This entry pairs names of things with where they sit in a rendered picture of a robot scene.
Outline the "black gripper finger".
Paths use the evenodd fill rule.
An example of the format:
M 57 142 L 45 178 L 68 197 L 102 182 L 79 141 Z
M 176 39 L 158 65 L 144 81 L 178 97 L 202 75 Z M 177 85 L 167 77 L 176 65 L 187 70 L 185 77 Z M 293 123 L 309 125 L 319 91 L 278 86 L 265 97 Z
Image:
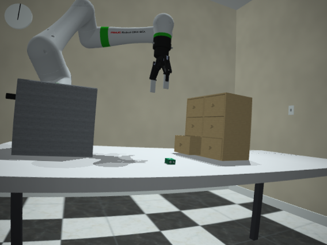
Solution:
M 153 62 L 153 67 L 151 69 L 151 74 L 150 74 L 150 78 L 149 78 L 149 79 L 151 79 L 150 92 L 152 92 L 152 93 L 155 93 L 156 78 L 157 78 L 158 72 L 160 70 L 160 68 L 157 68 L 157 64 L 158 64 L 158 61 Z
M 158 59 L 158 63 L 162 67 L 164 74 L 163 89 L 169 89 L 169 75 L 170 73 L 172 73 L 169 56 L 165 55 L 163 60 L 165 64 L 162 64 L 161 61 Z

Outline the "tan wooden drawer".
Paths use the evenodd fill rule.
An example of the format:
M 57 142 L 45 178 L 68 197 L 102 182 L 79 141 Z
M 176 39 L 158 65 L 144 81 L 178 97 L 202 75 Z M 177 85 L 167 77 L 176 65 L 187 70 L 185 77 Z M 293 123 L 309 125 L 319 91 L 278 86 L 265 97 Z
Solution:
M 203 137 L 201 155 L 222 159 L 222 143 L 223 139 L 220 138 Z
M 204 98 L 188 100 L 187 116 L 203 116 Z
M 223 137 L 224 117 L 204 117 L 203 135 Z
M 203 118 L 187 118 L 186 134 L 202 135 Z
M 200 155 L 201 136 L 175 135 L 174 152 L 186 155 Z
M 205 97 L 204 116 L 223 115 L 225 113 L 225 95 Z

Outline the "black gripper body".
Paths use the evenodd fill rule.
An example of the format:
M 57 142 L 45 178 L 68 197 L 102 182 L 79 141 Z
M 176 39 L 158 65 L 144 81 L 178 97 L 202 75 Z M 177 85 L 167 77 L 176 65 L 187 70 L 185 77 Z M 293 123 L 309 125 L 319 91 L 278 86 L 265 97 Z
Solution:
M 156 58 L 156 61 L 158 61 L 158 59 L 161 61 L 162 64 L 164 63 L 164 56 L 169 56 L 169 51 L 165 48 L 156 48 L 154 50 L 154 57 Z M 157 68 L 162 68 L 159 63 L 157 64 Z

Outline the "brown chest of drawers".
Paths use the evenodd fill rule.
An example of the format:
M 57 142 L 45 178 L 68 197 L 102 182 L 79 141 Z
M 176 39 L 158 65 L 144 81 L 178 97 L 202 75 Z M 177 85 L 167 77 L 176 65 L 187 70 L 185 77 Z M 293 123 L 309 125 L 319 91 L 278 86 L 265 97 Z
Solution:
M 250 151 L 250 133 L 251 133 L 251 122 L 252 122 L 252 98 L 243 95 L 237 95 L 232 93 L 219 93 L 212 95 L 205 95 L 201 97 L 187 98 L 187 108 L 188 100 L 213 97 L 218 95 L 225 95 L 225 113 L 223 115 L 207 115 L 204 116 L 204 106 L 203 106 L 203 116 L 187 116 L 186 114 L 186 124 L 185 124 L 185 136 L 201 136 L 201 147 L 202 138 L 222 138 L 222 159 L 211 158 L 207 156 L 202 156 L 205 158 L 216 159 L 221 161 L 231 161 L 231 160 L 249 160 Z M 190 135 L 186 134 L 187 118 L 202 117 L 204 123 L 204 117 L 224 117 L 223 125 L 223 137 L 217 136 L 204 136 L 203 126 L 202 135 Z

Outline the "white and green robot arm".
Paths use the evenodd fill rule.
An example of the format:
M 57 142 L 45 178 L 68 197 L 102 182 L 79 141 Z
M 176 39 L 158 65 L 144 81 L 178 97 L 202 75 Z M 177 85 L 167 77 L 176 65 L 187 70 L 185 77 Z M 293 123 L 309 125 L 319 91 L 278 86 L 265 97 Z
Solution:
M 86 48 L 153 42 L 153 50 L 170 51 L 173 27 L 174 21 L 166 13 L 157 15 L 150 27 L 97 27 L 93 4 L 76 0 L 57 22 L 31 38 L 27 53 L 40 81 L 71 85 L 71 73 L 62 51 L 77 31 Z

